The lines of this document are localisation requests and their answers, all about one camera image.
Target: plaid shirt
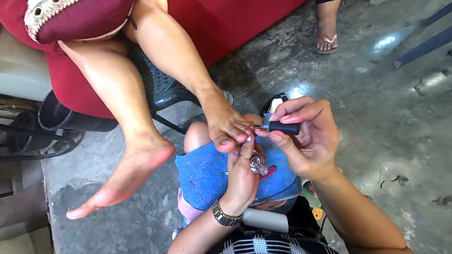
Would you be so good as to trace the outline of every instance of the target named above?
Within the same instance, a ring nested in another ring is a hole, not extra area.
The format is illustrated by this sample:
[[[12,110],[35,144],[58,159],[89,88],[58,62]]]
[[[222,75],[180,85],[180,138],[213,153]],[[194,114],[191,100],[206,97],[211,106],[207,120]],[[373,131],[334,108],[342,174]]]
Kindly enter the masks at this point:
[[[276,234],[265,230],[243,231],[237,239],[229,239],[214,247],[212,254],[339,254],[325,244],[321,234],[312,230],[307,236],[302,233]]]

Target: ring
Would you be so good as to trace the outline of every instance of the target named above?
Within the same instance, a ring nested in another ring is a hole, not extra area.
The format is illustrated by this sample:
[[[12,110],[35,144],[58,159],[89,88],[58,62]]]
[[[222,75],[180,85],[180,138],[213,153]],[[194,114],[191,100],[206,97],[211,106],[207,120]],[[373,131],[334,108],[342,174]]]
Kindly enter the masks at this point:
[[[248,159],[248,158],[243,157],[242,155],[240,155],[240,157],[242,157],[242,158],[245,159],[245,160],[250,160],[250,159]]]

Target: watch band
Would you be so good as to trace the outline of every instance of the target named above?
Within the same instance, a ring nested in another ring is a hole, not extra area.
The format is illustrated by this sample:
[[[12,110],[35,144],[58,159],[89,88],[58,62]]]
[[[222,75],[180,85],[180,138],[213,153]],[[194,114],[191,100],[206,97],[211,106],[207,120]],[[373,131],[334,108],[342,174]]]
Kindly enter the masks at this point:
[[[240,216],[229,216],[223,212],[223,210],[220,207],[220,200],[217,200],[215,205],[212,208],[213,216],[217,220],[218,223],[220,223],[223,226],[233,226],[237,222],[239,222],[242,218],[242,215]]]

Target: foot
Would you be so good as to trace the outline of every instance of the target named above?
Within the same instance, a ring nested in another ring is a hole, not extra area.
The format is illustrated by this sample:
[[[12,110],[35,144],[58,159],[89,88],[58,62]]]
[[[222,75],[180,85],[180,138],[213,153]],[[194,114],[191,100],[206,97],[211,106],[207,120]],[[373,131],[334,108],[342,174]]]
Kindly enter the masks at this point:
[[[252,134],[253,122],[246,120],[229,105],[219,89],[211,90],[200,98],[209,126],[209,136],[218,151],[227,153]]]
[[[79,219],[102,207],[128,199],[155,169],[170,159],[174,151],[174,145],[160,135],[130,142],[110,179],[94,196],[79,208],[67,212],[66,216],[72,220]]]
[[[317,52],[328,54],[336,51],[338,40],[336,34],[336,14],[330,18],[318,18]]]

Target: hand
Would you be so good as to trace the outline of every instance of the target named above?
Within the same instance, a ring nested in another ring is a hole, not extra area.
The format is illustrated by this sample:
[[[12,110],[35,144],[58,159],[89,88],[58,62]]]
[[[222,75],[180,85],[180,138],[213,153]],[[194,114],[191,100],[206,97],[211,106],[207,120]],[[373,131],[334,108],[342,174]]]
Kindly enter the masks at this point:
[[[269,137],[286,155],[291,169],[299,176],[321,181],[337,167],[334,155],[339,145],[339,131],[330,103],[303,96],[280,104],[271,121],[300,123],[300,134],[288,136],[280,131],[255,130],[256,135]]]
[[[254,135],[242,145],[235,146],[228,154],[228,186],[226,193],[220,198],[220,207],[230,216],[239,216],[254,201],[259,186],[259,174],[253,173],[250,161],[254,150]]]

